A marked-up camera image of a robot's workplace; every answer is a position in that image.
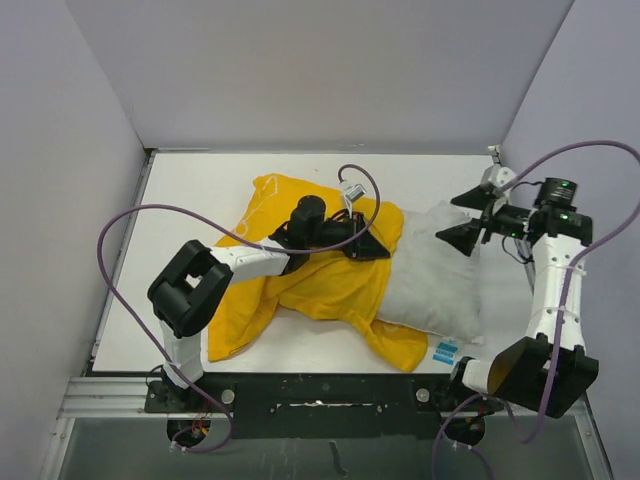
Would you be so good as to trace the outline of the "yellow printed pillowcase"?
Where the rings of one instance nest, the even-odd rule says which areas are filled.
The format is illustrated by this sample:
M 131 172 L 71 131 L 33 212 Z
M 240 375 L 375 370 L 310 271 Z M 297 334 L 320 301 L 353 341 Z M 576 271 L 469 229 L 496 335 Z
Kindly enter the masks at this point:
M 306 195 L 320 197 L 329 214 L 342 201 L 337 190 L 273 173 L 254 179 L 254 193 L 234 231 L 258 241 L 288 220 Z M 310 257 L 299 270 L 231 286 L 208 327 L 207 358 L 225 360 L 240 353 L 271 323 L 277 308 L 295 310 L 312 320 L 338 320 L 358 331 L 369 348 L 393 367 L 411 372 L 428 348 L 425 333 L 381 320 L 391 274 L 388 260 L 354 261 L 340 252 Z

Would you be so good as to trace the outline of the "white pillow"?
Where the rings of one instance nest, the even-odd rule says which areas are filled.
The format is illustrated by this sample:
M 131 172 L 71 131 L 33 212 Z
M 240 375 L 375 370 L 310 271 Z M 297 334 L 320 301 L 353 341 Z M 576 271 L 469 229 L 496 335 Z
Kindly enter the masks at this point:
M 405 364 L 411 371 L 426 353 L 430 334 L 462 345 L 484 343 L 480 313 L 480 255 L 461 254 L 436 233 L 466 224 L 470 217 L 441 202 L 426 213 L 405 211 L 404 225 L 391 273 L 371 327 L 401 340 L 401 349 L 417 349 L 417 358 Z

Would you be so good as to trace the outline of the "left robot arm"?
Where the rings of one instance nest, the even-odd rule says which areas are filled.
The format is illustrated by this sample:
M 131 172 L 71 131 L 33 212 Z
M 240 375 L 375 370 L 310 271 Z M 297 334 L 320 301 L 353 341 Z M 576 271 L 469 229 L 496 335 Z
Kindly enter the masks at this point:
M 201 333 L 230 286 L 292 274 L 315 253 L 339 251 L 355 262 L 389 259 L 390 251 L 370 232 L 380 207 L 376 201 L 367 216 L 346 205 L 327 217 L 324 200 L 307 195 L 288 220 L 259 242 L 213 248 L 198 240 L 186 242 L 147 292 L 169 356 L 163 366 L 168 399 L 183 411 L 202 402 Z

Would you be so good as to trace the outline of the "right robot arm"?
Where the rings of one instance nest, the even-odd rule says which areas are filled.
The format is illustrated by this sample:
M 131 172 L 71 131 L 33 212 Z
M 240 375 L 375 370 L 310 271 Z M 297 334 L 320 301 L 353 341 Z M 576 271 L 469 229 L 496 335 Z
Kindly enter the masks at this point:
M 524 336 L 490 361 L 469 356 L 445 384 L 448 402 L 469 408 L 481 394 L 558 419 L 596 380 L 599 363 L 586 353 L 581 326 L 584 253 L 593 241 L 593 220 L 577 211 L 576 183 L 540 182 L 532 209 L 511 204 L 515 174 L 489 168 L 480 184 L 452 199 L 479 211 L 469 222 L 437 232 L 465 256 L 492 236 L 522 240 L 535 267 L 530 319 Z

